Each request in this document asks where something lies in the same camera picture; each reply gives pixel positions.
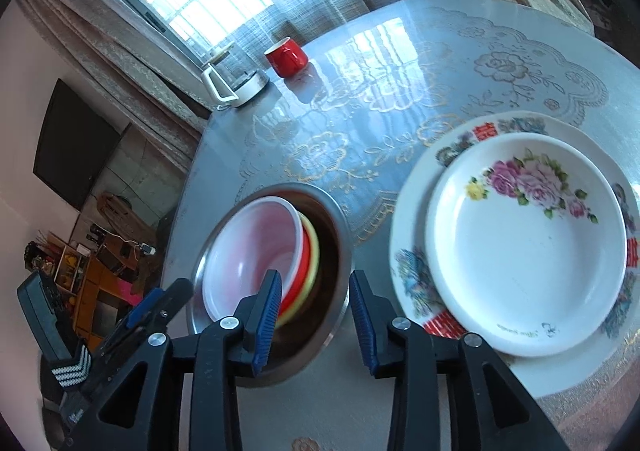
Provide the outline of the yellow plastic bowl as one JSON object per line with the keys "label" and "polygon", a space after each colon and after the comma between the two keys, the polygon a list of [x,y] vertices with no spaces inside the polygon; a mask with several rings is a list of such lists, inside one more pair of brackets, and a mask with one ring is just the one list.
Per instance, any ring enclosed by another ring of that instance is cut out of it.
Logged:
{"label": "yellow plastic bowl", "polygon": [[277,329],[283,327],[299,314],[300,309],[310,296],[318,275],[320,249],[316,229],[303,213],[298,213],[298,216],[304,227],[306,254],[300,263],[299,273],[296,275],[294,284],[285,296],[284,306],[280,308],[276,322]]}

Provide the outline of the red plastic bowl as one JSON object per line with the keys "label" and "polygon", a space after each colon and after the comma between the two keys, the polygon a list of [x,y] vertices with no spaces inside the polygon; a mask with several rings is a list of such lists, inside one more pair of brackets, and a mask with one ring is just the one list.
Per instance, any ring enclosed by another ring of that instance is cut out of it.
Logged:
{"label": "red plastic bowl", "polygon": [[280,273],[281,307],[306,254],[304,227],[294,206],[262,197],[234,213],[204,249],[198,276],[204,308],[217,321],[254,295],[269,270]]}

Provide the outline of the white glass electric kettle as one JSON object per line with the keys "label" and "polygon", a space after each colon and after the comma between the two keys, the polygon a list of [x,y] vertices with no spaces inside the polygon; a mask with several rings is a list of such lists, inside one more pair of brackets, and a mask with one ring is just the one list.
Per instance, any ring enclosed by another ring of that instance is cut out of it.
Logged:
{"label": "white glass electric kettle", "polygon": [[270,83],[269,76],[235,42],[214,48],[201,80],[217,111],[248,104]]}

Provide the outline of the small white floral plate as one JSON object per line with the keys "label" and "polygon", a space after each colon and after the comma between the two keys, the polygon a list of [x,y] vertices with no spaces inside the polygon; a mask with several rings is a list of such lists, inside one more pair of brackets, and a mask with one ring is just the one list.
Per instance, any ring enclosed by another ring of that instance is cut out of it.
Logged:
{"label": "small white floral plate", "polygon": [[424,239],[454,319],[519,357],[585,341],[626,270],[612,187],[582,152],[541,134],[500,135],[458,156],[436,182]]}

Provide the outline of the beige left curtain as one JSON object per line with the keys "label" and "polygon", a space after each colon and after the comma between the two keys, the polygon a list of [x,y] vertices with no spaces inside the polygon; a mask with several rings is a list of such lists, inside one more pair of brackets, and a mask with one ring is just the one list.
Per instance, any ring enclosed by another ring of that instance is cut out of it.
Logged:
{"label": "beige left curtain", "polygon": [[195,64],[123,0],[16,0],[40,36],[180,171],[214,110]]}

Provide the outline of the wooden shelf cabinet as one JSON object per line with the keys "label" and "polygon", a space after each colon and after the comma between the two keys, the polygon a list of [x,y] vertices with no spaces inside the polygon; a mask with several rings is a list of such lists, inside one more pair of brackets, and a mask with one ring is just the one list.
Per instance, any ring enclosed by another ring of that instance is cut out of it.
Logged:
{"label": "wooden shelf cabinet", "polygon": [[24,253],[26,269],[50,279],[63,312],[91,350],[141,303],[164,260],[156,233],[126,199],[104,192],[96,208],[103,223],[89,228],[91,249],[49,232],[29,242]]}

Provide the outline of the red ceramic mug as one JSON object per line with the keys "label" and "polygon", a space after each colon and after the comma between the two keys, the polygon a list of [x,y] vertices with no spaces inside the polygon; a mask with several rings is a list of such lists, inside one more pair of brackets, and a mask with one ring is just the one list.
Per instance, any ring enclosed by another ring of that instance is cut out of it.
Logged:
{"label": "red ceramic mug", "polygon": [[308,64],[307,55],[291,37],[285,37],[273,44],[264,55],[280,78],[292,78]]}

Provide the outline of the black wall television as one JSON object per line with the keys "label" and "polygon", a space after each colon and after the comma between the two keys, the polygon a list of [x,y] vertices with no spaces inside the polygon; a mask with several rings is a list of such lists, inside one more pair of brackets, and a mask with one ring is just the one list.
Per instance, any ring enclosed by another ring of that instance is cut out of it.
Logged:
{"label": "black wall television", "polygon": [[32,174],[80,211],[124,133],[59,78],[44,113]]}

